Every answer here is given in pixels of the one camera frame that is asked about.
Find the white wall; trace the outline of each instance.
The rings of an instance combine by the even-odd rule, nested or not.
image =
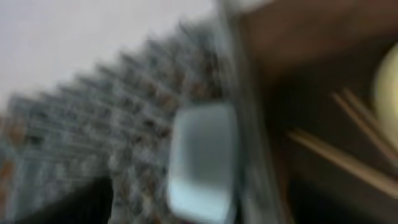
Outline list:
[[[213,8],[212,0],[0,0],[0,108],[12,92],[50,89]]]

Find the brown wooden surface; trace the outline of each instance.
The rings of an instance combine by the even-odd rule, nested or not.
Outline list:
[[[397,223],[396,200],[290,141],[285,132],[298,126],[398,179],[330,97],[348,87],[372,108],[375,72],[398,40],[397,9],[392,0],[281,0],[242,18],[277,161],[378,223]]]

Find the yellow round object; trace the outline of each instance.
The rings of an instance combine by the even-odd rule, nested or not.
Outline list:
[[[374,97],[381,128],[398,150],[398,44],[381,63]]]

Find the chopstick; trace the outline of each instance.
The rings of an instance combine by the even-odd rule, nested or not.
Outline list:
[[[373,127],[381,133],[380,126],[375,118],[367,111],[366,107],[348,90],[345,91],[350,102],[358,109],[358,111],[369,120]],[[388,159],[388,161],[396,168],[398,167],[398,155],[395,149],[384,142],[379,135],[355,112],[352,107],[341,96],[336,93],[331,94],[332,98],[341,107],[341,109],[356,123],[358,128],[364,132],[371,142],[379,149],[379,151]]]
[[[324,159],[348,171],[350,174],[353,174],[365,183],[368,183],[394,199],[398,199],[397,181],[303,130],[296,129],[289,132],[288,136],[297,143],[310,149],[312,152],[315,152]]]

